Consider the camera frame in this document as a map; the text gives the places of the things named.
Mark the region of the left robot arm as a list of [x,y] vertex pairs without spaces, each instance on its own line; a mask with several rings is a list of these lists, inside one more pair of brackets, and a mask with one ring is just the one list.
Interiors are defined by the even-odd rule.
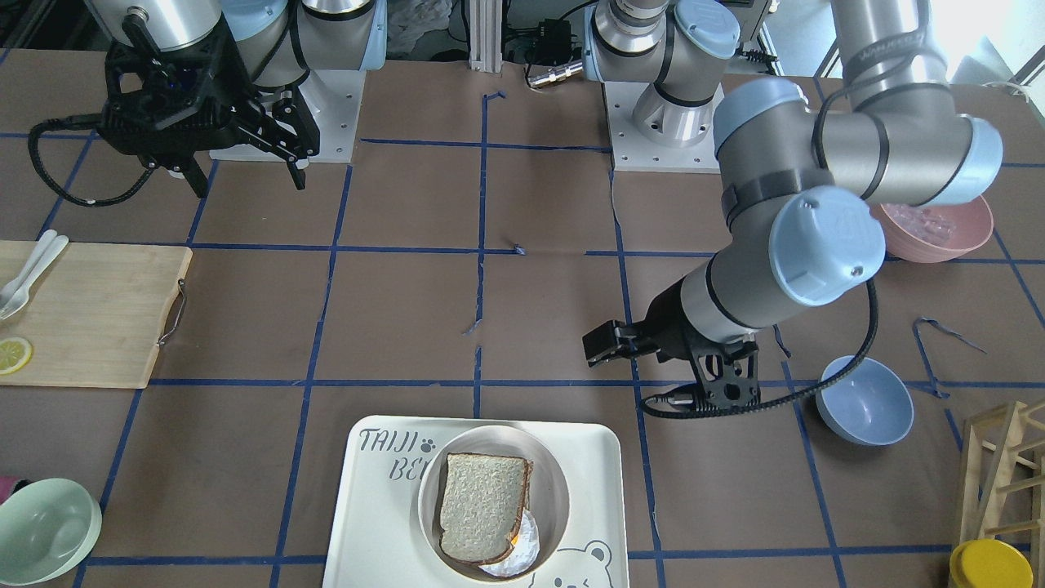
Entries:
[[[641,402],[648,416],[710,418],[820,394],[865,361],[878,330],[874,276],[886,253],[874,204],[954,206],[981,196],[1003,138],[959,114],[928,1],[834,1],[843,86],[817,110],[796,83],[762,77],[710,104],[736,48],[715,1],[601,1],[589,11],[587,78],[649,83],[669,114],[712,113],[732,242],[657,295],[637,323],[583,337],[589,366],[654,354],[695,380]],[[754,335],[865,286],[865,339],[840,371],[763,401]]]

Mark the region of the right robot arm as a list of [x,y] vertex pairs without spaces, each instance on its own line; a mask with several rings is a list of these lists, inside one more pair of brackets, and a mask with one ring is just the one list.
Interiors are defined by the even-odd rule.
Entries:
[[111,38],[107,100],[89,122],[147,172],[208,194],[199,152],[349,163],[362,84],[387,57],[385,1],[90,1]]

